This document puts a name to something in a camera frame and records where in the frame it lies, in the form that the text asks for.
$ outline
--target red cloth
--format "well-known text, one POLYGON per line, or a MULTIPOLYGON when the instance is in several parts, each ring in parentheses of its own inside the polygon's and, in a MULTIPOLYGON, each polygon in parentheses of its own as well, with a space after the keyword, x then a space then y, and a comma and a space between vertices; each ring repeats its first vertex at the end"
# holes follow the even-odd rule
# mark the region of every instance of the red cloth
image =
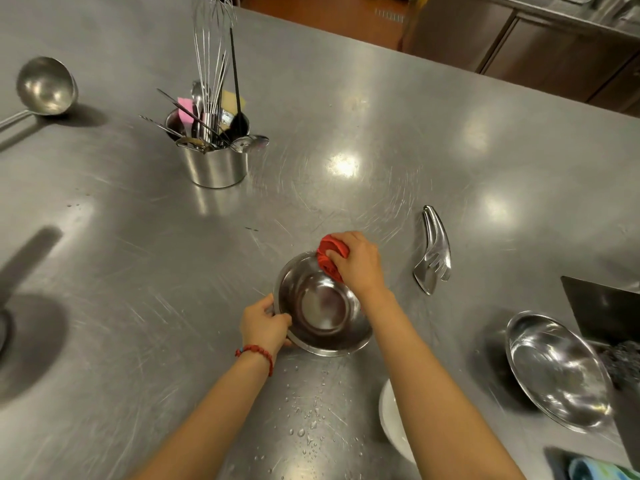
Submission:
POLYGON ((335 281, 343 282, 338 268, 333 264, 333 261, 326 255, 328 250, 332 250, 340 254, 343 258, 349 257, 349 247, 339 239, 331 237, 331 234, 325 235, 320 241, 320 246, 316 252, 318 258, 318 265, 322 270, 331 276, 335 281))

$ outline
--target tongs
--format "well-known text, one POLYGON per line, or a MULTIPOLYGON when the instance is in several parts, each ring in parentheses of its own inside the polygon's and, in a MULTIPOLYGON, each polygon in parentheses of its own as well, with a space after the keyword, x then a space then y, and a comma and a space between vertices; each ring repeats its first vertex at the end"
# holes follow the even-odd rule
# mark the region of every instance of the tongs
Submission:
POLYGON ((415 268, 413 277, 427 295, 432 295, 438 280, 447 281, 451 275, 451 249, 444 225, 430 205, 422 208, 427 229, 427 250, 415 268))

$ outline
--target beaded bracelet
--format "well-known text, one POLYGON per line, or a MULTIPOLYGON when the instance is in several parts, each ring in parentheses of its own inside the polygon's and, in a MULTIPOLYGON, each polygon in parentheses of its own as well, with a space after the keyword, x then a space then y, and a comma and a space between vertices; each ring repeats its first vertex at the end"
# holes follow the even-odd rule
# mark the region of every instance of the beaded bracelet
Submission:
POLYGON ((258 352, 258 354, 262 354, 267 357, 267 360, 269 361, 269 377, 271 377, 273 375, 273 357, 271 357, 271 354, 260 346, 245 345, 241 349, 236 350, 236 357, 240 357, 240 354, 242 354, 242 352, 247 352, 247 350, 250 350, 251 352, 258 352))

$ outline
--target person's left hand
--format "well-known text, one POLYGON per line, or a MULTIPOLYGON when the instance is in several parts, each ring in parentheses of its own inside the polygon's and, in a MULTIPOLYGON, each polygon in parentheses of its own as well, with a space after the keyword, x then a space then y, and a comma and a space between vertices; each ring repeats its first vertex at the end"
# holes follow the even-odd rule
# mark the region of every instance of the person's left hand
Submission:
POLYGON ((273 294, 270 293, 257 303, 247 306, 242 315, 240 332, 242 344, 257 345, 267 350, 275 362, 276 355, 286 342, 287 329, 291 326, 291 315, 280 314, 271 316, 267 309, 273 305, 273 294))

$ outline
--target pink brush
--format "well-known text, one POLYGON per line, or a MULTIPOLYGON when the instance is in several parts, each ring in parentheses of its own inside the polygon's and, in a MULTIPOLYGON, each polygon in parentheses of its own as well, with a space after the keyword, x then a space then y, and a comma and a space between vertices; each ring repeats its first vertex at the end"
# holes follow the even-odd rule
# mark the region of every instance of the pink brush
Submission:
MULTIPOLYGON (((192 99, 178 98, 178 102, 180 104, 182 104, 183 106, 185 106, 185 108, 187 108, 187 109, 193 107, 193 100, 192 99)), ((191 125, 193 124, 193 118, 192 117, 190 117, 187 113, 185 113, 181 109, 178 110, 178 115, 180 116, 180 120, 182 121, 182 124, 184 125, 185 128, 191 127, 191 125)))

